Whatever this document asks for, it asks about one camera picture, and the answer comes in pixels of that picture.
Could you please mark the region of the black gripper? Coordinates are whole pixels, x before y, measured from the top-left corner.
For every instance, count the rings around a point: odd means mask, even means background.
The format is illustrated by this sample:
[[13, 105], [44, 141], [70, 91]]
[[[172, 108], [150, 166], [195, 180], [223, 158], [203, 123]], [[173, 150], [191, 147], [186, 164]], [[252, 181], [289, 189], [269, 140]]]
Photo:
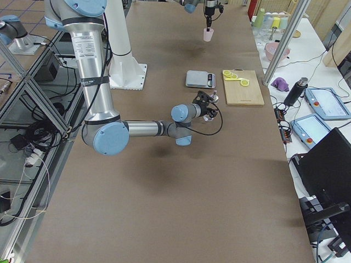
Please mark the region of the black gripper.
[[193, 104], [196, 104], [197, 106], [200, 107], [199, 110], [199, 116], [204, 116], [206, 114], [206, 108], [207, 108], [207, 103], [206, 103], [206, 97], [207, 97], [207, 93], [203, 92], [203, 91], [198, 91], [197, 96], [195, 97], [195, 99], [192, 101]]
[[212, 25], [212, 16], [216, 9], [216, 0], [205, 0], [206, 30], [210, 30]]

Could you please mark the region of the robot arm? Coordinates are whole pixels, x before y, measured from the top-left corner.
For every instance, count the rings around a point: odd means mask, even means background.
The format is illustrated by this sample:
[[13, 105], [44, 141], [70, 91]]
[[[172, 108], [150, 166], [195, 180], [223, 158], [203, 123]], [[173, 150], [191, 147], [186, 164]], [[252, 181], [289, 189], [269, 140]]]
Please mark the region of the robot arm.
[[[185, 11], [192, 14], [200, 1], [196, 0], [182, 0], [179, 4], [184, 7]], [[212, 26], [212, 16], [215, 14], [215, 9], [219, 4], [218, 1], [203, 1], [203, 14], [206, 19], [206, 32], [209, 32]]]

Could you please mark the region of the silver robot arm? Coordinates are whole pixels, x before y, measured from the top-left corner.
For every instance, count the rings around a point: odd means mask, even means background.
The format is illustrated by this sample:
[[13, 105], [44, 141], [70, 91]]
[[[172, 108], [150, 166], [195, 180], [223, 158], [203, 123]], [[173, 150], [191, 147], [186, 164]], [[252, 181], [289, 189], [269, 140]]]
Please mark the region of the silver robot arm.
[[131, 52], [121, 1], [45, 1], [49, 27], [68, 32], [87, 106], [80, 125], [83, 141], [98, 153], [120, 153], [131, 137], [169, 136], [191, 144], [194, 118], [220, 115], [217, 96], [198, 92], [189, 104], [174, 106], [172, 121], [124, 121], [115, 109], [111, 88], [143, 87], [147, 66]]

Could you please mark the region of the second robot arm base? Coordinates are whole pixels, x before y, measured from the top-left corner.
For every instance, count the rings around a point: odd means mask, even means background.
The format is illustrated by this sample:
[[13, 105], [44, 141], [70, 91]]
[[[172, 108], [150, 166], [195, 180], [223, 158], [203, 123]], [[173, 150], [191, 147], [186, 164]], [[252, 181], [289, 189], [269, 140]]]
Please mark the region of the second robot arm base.
[[35, 55], [40, 45], [35, 45], [35, 39], [16, 15], [1, 17], [1, 41], [14, 55]]

